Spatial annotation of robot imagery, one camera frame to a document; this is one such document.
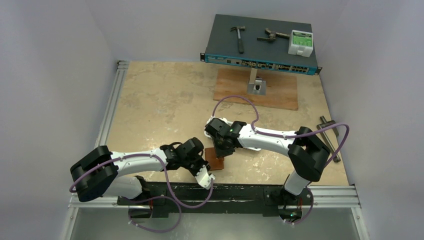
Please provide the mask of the white plastic basket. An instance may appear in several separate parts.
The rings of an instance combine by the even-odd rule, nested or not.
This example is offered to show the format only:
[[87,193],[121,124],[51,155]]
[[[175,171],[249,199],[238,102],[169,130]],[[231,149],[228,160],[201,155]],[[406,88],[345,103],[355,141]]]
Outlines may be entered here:
[[[212,139],[212,136],[209,133],[207,133],[206,131],[204,131],[203,133],[207,138]],[[247,150],[251,150],[251,151],[260,151],[261,150],[261,148],[256,148],[256,147],[243,147],[243,149],[247,149]]]

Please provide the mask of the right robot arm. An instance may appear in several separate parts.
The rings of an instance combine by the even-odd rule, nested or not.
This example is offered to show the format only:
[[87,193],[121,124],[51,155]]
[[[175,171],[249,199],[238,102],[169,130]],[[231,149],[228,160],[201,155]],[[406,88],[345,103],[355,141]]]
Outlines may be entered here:
[[232,155],[237,148],[267,150],[288,157],[294,170],[280,191],[282,200],[288,204],[298,200],[309,183],[321,179],[331,153],[321,139],[304,126],[295,131],[277,131],[211,117],[204,132],[212,139],[219,158]]

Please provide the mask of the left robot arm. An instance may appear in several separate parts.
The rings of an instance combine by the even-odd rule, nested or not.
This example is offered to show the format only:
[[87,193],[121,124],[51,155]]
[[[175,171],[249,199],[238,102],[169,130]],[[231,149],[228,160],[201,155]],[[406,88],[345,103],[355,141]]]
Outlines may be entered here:
[[80,202],[89,202],[103,196],[119,196],[138,205],[146,203],[149,191],[142,172],[169,172],[186,169],[197,184],[211,191],[215,176],[203,158],[202,142],[192,137],[187,141],[164,144],[138,152],[117,152],[100,145],[70,167],[73,180],[70,193],[76,193]]

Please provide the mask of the brown leather card holder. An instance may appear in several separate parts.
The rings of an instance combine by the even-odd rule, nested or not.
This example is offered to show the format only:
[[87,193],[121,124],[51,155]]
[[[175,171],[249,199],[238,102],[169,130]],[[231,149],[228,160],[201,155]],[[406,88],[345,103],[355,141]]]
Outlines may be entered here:
[[225,168],[224,157],[217,157],[213,147],[208,147],[204,150],[204,159],[208,162],[210,171],[223,170]]

